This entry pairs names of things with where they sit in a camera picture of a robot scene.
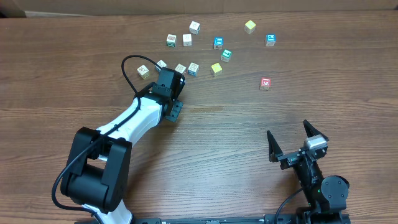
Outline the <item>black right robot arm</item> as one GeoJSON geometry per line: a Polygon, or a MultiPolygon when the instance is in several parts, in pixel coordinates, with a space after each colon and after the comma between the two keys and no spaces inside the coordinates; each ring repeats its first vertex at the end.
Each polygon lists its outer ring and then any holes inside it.
{"type": "Polygon", "coordinates": [[[328,149],[329,138],[303,121],[307,138],[297,152],[284,154],[273,134],[267,132],[269,160],[280,162],[282,170],[293,168],[300,188],[285,199],[273,215],[264,215],[265,223],[350,224],[346,209],[349,182],[339,175],[324,177],[317,163],[328,149]],[[303,192],[308,205],[299,207],[294,214],[281,215],[283,207],[303,192]]]}

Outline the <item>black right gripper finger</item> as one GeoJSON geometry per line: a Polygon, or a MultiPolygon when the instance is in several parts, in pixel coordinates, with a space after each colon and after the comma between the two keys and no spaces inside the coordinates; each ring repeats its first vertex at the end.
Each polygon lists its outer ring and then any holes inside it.
{"type": "Polygon", "coordinates": [[[303,126],[304,126],[304,128],[305,128],[305,132],[306,132],[308,138],[314,137],[314,136],[317,136],[317,135],[322,135],[322,137],[323,137],[326,141],[329,140],[329,138],[328,138],[326,135],[324,135],[324,134],[323,134],[322,132],[320,132],[317,128],[315,128],[314,126],[312,126],[306,119],[303,120],[303,126]]]}
{"type": "Polygon", "coordinates": [[[270,131],[267,131],[267,140],[269,143],[269,161],[278,162],[279,157],[283,156],[284,153],[270,131]]]}

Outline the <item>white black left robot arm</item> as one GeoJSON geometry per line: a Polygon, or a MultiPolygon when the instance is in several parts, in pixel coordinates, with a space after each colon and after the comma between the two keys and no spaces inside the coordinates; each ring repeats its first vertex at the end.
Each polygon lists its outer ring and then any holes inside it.
{"type": "Polygon", "coordinates": [[[159,79],[112,122],[79,129],[54,188],[77,204],[75,210],[91,213],[94,223],[132,223],[123,202],[132,147],[162,120],[177,120],[183,105],[177,98],[184,85],[181,73],[162,68],[159,79]]]}

